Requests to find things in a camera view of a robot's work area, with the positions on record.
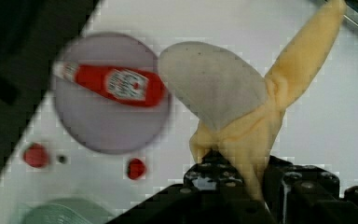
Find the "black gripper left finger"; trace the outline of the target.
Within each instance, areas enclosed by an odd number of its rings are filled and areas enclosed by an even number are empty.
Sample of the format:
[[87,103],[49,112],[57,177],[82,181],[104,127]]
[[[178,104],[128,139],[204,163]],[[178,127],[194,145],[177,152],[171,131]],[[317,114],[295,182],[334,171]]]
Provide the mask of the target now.
[[246,197],[246,184],[237,169],[219,152],[208,152],[183,177],[183,194],[219,193],[225,197]]

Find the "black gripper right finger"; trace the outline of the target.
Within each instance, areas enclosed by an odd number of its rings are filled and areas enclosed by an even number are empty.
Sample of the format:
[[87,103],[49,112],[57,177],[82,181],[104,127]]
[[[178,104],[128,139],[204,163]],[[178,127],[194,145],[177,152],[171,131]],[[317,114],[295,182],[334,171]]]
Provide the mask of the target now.
[[269,157],[263,194],[278,224],[316,224],[313,206],[339,200],[339,178],[314,165],[295,165]]

